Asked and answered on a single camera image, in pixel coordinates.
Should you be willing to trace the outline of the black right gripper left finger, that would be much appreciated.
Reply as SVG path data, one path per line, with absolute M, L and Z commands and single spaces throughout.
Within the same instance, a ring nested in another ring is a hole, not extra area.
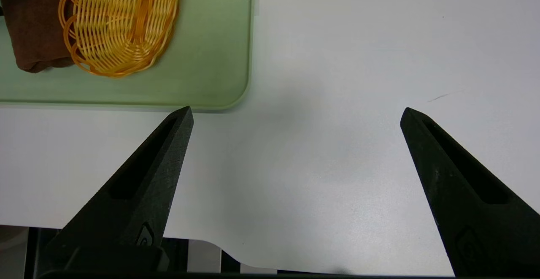
M 187 106 L 152 131 L 48 243 L 56 269 L 167 270 L 161 244 L 193 126 Z

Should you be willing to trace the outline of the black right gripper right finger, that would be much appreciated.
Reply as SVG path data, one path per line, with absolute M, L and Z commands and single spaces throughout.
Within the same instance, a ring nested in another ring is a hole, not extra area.
M 434 120 L 400 127 L 455 276 L 538 276 L 540 216 Z

